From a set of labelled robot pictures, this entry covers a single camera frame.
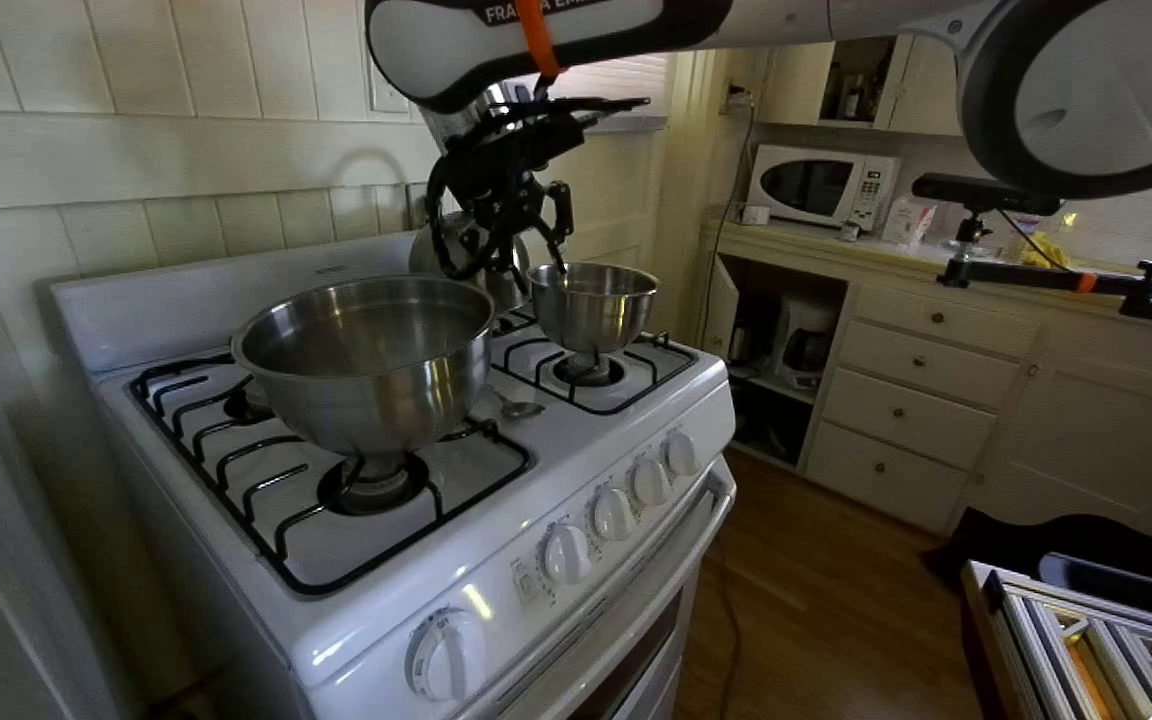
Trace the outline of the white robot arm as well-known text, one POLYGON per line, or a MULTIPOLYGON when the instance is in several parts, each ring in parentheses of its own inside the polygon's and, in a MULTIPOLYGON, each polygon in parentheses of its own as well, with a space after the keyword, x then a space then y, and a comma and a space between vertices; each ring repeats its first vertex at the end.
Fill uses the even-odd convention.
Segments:
POLYGON ((1152 190, 1152 0, 366 0, 374 63, 437 118, 602 61, 899 34, 952 61, 959 136, 993 179, 1088 204, 1152 190))

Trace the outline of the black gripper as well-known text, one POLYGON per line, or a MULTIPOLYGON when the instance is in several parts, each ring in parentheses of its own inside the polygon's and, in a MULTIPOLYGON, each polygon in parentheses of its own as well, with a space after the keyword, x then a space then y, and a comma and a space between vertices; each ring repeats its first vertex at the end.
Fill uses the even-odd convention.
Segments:
POLYGON ((578 232, 572 189, 539 185, 535 171, 583 142, 604 114, 628 110, 628 98, 562 95, 495 104, 472 133, 453 136, 432 163, 430 190, 449 190, 463 222, 449 237, 453 279, 495 267, 505 245, 539 232, 557 267, 567 267, 563 239, 578 232))

